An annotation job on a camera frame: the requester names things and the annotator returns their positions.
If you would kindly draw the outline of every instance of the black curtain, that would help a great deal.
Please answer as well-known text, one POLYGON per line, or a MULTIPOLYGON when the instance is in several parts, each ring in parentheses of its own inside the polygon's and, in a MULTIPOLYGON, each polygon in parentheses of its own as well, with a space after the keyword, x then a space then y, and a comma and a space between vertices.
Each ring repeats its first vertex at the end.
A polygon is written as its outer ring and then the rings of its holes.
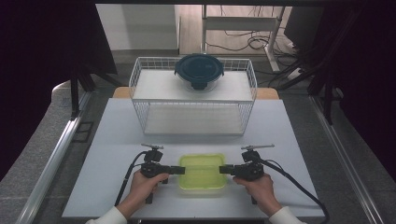
POLYGON ((333 68, 346 116, 396 180, 395 12, 394 2, 369 1, 333 68))
POLYGON ((117 71, 95 4, 2 1, 0 43, 3 178, 46 113, 56 85, 87 64, 117 71))

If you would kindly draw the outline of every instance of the white table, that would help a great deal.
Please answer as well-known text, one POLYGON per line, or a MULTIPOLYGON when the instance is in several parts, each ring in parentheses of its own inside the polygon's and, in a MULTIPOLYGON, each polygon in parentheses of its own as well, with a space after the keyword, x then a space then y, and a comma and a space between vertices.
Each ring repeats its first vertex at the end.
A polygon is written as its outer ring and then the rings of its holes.
MULTIPOLYGON (((109 99, 63 217, 99 217, 109 210, 114 205, 130 163, 139 152, 149 149, 141 147, 141 143, 164 146, 163 165, 177 165, 178 159, 185 154, 208 152, 223 153, 226 163, 241 164, 240 147, 274 144, 275 147, 259 149, 262 158, 277 161, 316 195, 281 100, 256 101, 244 136, 147 136, 142 133, 131 100, 109 99)), ((283 175, 266 167, 264 171, 274 180, 278 200, 288 205, 294 215, 323 216, 320 208, 283 175)), ((173 175, 167 185, 160 184, 153 204, 136 212, 133 218, 266 217, 257 205, 251 203, 246 190, 231 178, 228 176, 227 185, 220 191, 185 194, 178 187, 177 176, 173 175)))

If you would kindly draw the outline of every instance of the white wire basket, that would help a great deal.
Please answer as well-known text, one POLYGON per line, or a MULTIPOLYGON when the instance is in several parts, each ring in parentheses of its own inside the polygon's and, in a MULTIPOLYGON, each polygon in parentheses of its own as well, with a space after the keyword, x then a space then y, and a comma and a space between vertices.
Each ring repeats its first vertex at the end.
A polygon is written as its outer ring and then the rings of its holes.
POLYGON ((145 134, 243 135, 257 94, 248 59, 220 59, 224 76, 212 91, 188 91, 175 75, 180 58, 137 58, 129 82, 145 134))

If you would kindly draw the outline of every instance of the white wall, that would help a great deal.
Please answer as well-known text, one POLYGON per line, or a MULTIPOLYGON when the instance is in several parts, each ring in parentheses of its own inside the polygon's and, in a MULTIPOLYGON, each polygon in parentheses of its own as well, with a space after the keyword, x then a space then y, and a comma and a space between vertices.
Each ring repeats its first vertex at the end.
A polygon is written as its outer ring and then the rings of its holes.
POLYGON ((108 44, 117 49, 178 49, 178 6, 96 4, 108 44))

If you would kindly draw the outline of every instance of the human hand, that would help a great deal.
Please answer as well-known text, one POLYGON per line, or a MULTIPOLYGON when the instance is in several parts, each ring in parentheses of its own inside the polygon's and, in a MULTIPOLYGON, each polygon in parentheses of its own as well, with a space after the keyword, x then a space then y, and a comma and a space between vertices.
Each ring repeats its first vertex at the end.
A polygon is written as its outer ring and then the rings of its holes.
POLYGON ((140 173, 140 170, 134 172, 131 189, 126 198, 117 205, 117 209, 129 218, 135 211, 146 204, 146 198, 150 193, 154 193, 158 183, 169 177, 169 174, 159 174, 152 178, 146 178, 140 173))
POLYGON ((238 185, 245 186, 247 193, 257 201, 259 208, 268 217, 271 217, 282 208, 274 194, 274 181, 268 174, 264 174, 260 179, 253 181, 247 181, 235 176, 233 181, 238 185))

